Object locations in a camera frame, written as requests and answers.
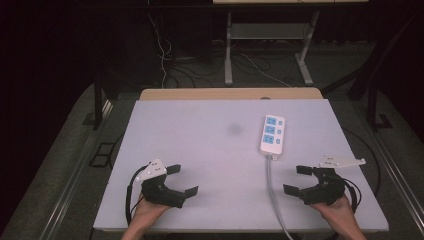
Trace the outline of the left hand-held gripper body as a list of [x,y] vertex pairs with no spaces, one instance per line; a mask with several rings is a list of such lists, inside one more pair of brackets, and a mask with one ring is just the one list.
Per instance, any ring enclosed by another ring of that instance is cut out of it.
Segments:
[[142,195],[148,202],[181,208],[186,200],[185,194],[165,185],[166,168],[161,159],[156,158],[136,174],[135,180],[141,183]]

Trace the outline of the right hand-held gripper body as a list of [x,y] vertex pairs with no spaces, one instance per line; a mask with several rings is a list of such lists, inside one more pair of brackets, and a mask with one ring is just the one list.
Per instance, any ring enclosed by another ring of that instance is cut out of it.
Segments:
[[354,159],[333,155],[324,155],[313,168],[313,174],[318,179],[318,184],[299,191],[299,198],[306,204],[326,203],[333,204],[344,195],[348,189],[353,205],[359,205],[362,193],[350,180],[336,173],[336,169],[360,166],[366,163],[365,159]]

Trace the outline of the white power strip blue sockets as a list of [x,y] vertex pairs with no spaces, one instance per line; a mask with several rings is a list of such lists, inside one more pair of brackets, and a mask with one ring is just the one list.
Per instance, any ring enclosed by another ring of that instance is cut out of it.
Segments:
[[263,155],[270,155],[273,160],[278,159],[283,152],[285,136],[284,117],[266,115],[262,136],[260,140],[260,152]]

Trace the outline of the person's left hand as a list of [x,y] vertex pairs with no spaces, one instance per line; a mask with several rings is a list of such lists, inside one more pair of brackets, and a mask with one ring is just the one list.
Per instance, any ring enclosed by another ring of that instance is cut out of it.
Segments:
[[169,206],[151,203],[141,197],[130,225],[146,230],[169,209]]

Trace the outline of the person's right hand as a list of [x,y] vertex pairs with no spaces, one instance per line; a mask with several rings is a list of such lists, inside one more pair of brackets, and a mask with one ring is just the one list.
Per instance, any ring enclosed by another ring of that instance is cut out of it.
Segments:
[[316,203],[311,204],[311,207],[317,210],[329,226],[339,234],[348,235],[358,229],[356,218],[346,196],[339,198],[331,205]]

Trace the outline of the white table mat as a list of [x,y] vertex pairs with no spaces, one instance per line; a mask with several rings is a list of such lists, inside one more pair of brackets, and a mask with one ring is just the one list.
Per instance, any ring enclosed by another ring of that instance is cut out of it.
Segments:
[[[281,156],[260,152],[266,115],[284,117]],[[94,226],[126,228],[126,188],[137,169],[160,158],[181,171],[169,188],[198,186],[196,196],[153,226],[164,232],[321,232],[328,224],[283,185],[316,185],[298,165],[318,166],[324,155],[354,155],[330,103],[321,100],[138,101],[108,181]]]

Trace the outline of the black metal stand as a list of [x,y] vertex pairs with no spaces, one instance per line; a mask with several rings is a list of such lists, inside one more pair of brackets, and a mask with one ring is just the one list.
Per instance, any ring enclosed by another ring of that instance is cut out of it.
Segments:
[[368,88],[367,122],[374,132],[379,129],[390,129],[393,127],[385,114],[377,113],[377,100],[377,83],[371,82]]
[[87,126],[92,126],[94,130],[97,130],[103,120],[103,91],[99,72],[95,74],[93,90],[94,110],[86,115],[83,124]]

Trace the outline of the metal floor rail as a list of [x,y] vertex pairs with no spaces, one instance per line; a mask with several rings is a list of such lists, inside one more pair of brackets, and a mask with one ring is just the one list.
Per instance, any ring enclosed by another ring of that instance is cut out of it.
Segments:
[[383,166],[424,235],[424,144],[413,133],[393,129],[380,129],[372,136]]
[[54,240],[76,194],[92,149],[113,109],[106,100],[100,104],[100,125],[95,126],[95,110],[75,104],[49,151],[43,173],[50,200],[46,223],[38,240]]

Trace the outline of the grey metal desk frame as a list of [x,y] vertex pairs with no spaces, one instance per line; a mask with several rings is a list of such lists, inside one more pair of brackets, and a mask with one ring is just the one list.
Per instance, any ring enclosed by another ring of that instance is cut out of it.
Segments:
[[301,40],[302,48],[294,55],[298,69],[306,86],[312,86],[313,80],[307,68],[305,58],[318,22],[320,12],[315,11],[308,22],[302,23],[235,23],[233,14],[227,14],[224,84],[233,85],[231,43],[233,40]]

